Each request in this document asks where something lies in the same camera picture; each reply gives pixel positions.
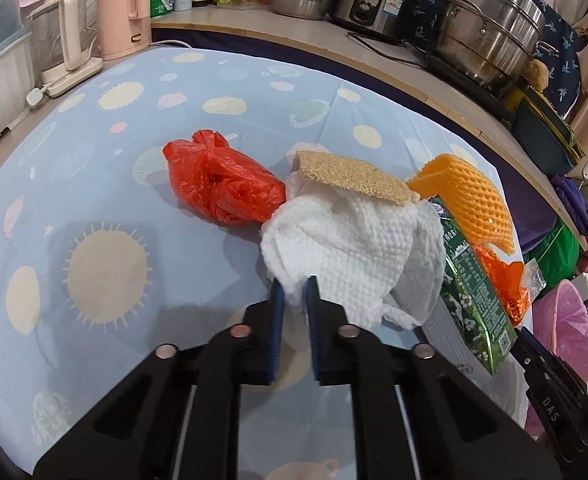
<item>orange plastic wrapper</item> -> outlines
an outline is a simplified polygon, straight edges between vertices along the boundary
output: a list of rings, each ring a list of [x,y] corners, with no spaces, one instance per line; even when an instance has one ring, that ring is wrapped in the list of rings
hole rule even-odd
[[[266,222],[285,202],[285,185],[213,130],[173,140],[163,154],[178,197],[221,224]]]
[[[483,246],[474,246],[474,252],[494,285],[496,295],[512,325],[520,325],[532,304],[530,291],[520,286],[525,265],[523,262],[506,264],[494,251]]]

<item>pot handle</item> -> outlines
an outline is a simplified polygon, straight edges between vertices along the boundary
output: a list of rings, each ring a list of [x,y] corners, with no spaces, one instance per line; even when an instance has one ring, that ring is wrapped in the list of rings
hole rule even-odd
[[[471,10],[472,12],[477,14],[479,17],[481,17],[483,19],[483,28],[482,28],[481,32],[482,32],[482,34],[485,34],[485,32],[487,31],[487,16],[485,16],[483,11],[481,10],[481,7],[479,7],[477,4],[475,4],[474,2],[471,2],[469,0],[452,0],[452,3],[453,4],[458,3],[459,5],[461,5],[461,7],[467,7],[468,10]]]
[[[543,52],[551,54],[552,56],[561,57],[559,51],[555,47],[551,46],[549,43],[546,43],[545,41],[537,41],[535,47],[541,49]]]

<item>pink dot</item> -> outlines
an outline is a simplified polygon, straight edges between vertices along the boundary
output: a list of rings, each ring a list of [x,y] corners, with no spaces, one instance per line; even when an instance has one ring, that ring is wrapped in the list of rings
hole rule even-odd
[[[110,128],[110,132],[113,134],[120,134],[127,127],[127,123],[116,123]]]

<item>blue and white label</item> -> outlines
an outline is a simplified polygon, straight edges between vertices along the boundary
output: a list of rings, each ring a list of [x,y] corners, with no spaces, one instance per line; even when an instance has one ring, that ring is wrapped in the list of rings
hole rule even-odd
[[[385,6],[383,6],[383,12],[387,14],[392,14],[393,16],[398,16],[399,11],[401,10],[401,5],[405,0],[385,0]]]

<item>wooden edge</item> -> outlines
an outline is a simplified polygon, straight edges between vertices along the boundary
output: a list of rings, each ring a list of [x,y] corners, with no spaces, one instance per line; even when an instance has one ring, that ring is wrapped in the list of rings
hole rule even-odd
[[[331,50],[327,50],[326,48],[317,47],[314,45],[310,45],[309,43],[304,43],[302,41],[292,40],[290,38],[282,38],[280,36],[276,36],[275,34],[269,34],[267,32],[259,32],[256,30],[246,30],[244,28],[237,28],[237,27],[228,27],[225,25],[215,25],[209,23],[189,23],[189,22],[155,22],[152,20],[152,28],[178,28],[178,29],[186,29],[186,30],[203,30],[206,32],[224,32],[227,34],[234,34],[236,36],[247,36],[248,38],[255,38],[256,40],[264,40],[269,41],[271,43],[278,43],[283,44],[285,46],[290,46],[296,48],[298,50],[302,50],[304,52],[309,52],[310,54],[316,54],[317,56],[325,57],[326,59],[330,59],[341,63],[343,65],[349,66],[359,72],[363,72],[367,75],[375,77],[394,88],[397,88],[406,94],[411,95],[415,99],[426,103],[428,106],[436,110],[437,112],[445,115],[447,118],[450,118],[456,124],[467,130],[470,134],[474,135],[475,137],[482,140],[485,144],[487,144],[490,148],[492,148],[496,153],[498,153],[504,160],[507,161],[516,171],[518,171],[524,178],[527,180],[530,185],[549,203],[552,209],[561,217],[563,222],[570,228],[572,234],[577,238],[581,247],[584,250],[588,249],[587,240],[584,236],[582,236],[574,222],[572,221],[571,216],[565,209],[565,206],[560,201],[555,201],[554,197],[550,196],[549,189],[546,189],[535,177],[532,175],[528,169],[523,166],[511,153],[505,150],[502,146],[495,143],[489,136],[483,134],[483,132],[474,126],[474,124],[470,123],[468,120],[457,114],[455,111],[451,110],[450,108],[440,104],[437,100],[433,97],[427,95],[425,92],[414,88],[413,86],[404,83],[389,74],[382,72],[378,69],[371,67],[370,65],[366,65],[365,63],[358,62],[353,60],[350,57],[343,56],[342,54],[337,54],[332,52]]]

